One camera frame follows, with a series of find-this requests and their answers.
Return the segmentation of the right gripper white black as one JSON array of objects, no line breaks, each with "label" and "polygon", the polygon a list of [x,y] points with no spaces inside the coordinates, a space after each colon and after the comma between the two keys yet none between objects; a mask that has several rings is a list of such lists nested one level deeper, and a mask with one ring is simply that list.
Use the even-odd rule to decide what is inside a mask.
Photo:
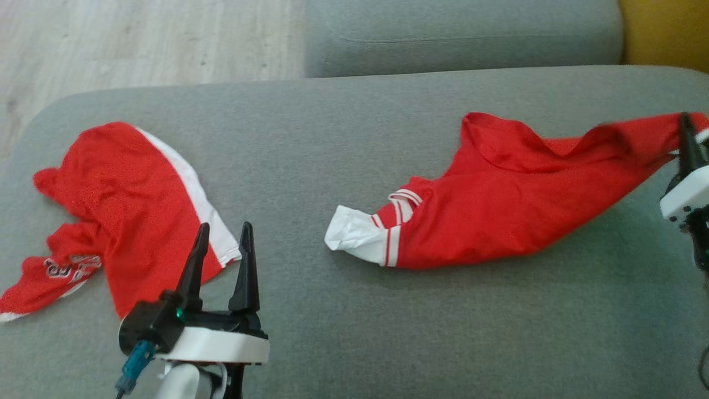
[{"label": "right gripper white black", "polygon": [[679,177],[685,177],[660,200],[662,217],[679,221],[709,205],[709,157],[701,151],[689,112],[680,114]]}]

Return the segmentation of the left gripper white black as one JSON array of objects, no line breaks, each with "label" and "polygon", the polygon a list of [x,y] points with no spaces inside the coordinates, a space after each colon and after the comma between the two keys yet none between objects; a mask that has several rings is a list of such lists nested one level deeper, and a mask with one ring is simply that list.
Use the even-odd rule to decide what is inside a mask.
[{"label": "left gripper white black", "polygon": [[[209,250],[210,225],[198,228],[177,285],[182,310],[200,310],[203,262]],[[242,259],[229,311],[259,311],[258,263],[253,225],[244,222]],[[188,326],[165,355],[165,399],[244,399],[245,367],[269,361],[268,336],[257,316],[247,316],[235,331]]]}]

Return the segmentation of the red shorts white stripe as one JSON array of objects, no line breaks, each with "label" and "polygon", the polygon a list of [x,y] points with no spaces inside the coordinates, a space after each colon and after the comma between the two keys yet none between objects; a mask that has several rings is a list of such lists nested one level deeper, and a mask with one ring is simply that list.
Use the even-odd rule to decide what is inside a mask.
[{"label": "red shorts white stripe", "polygon": [[202,283],[241,260],[238,240],[208,201],[197,172],[144,129],[112,122],[79,134],[60,166],[34,174],[41,194],[75,218],[47,237],[0,296],[0,323],[43,310],[104,271],[124,318],[173,289],[200,225],[210,226]]}]

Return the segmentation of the red white numbered jersey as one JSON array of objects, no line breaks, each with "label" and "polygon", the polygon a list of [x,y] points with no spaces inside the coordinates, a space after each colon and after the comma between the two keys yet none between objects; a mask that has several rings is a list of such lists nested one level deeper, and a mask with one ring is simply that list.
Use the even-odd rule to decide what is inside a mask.
[{"label": "red white numbered jersey", "polygon": [[521,121],[471,112],[441,177],[411,177],[375,214],[337,207],[324,242],[380,266],[412,270],[537,253],[671,161],[680,133],[678,113],[542,138]]}]

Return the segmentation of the yellow cushion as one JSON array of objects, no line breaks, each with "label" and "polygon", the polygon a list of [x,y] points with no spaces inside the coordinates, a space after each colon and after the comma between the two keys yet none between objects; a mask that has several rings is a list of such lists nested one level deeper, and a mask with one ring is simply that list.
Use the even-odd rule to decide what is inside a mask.
[{"label": "yellow cushion", "polygon": [[625,65],[688,68],[709,75],[709,0],[619,0]]}]

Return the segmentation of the grey sofa seat cushion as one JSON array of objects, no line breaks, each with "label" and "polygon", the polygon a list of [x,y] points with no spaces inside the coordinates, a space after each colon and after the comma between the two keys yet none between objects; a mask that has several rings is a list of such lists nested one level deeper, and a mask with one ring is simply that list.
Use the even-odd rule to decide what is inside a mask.
[{"label": "grey sofa seat cushion", "polygon": [[709,298],[689,238],[659,214],[674,165],[529,258],[408,273],[326,248],[338,204],[372,212],[411,175],[443,174],[474,111],[577,136],[709,113],[709,75],[558,66],[70,96],[28,124],[0,176],[0,293],[70,220],[33,175],[122,120],[192,164],[235,235],[255,227],[271,356],[246,370],[246,399],[709,399]]}]

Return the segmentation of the grey sofa back cushion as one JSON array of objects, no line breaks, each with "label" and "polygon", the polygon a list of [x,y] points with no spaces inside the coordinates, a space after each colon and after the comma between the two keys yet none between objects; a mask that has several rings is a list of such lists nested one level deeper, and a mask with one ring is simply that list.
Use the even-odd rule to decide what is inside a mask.
[{"label": "grey sofa back cushion", "polygon": [[305,75],[617,65],[618,0],[308,0]]}]

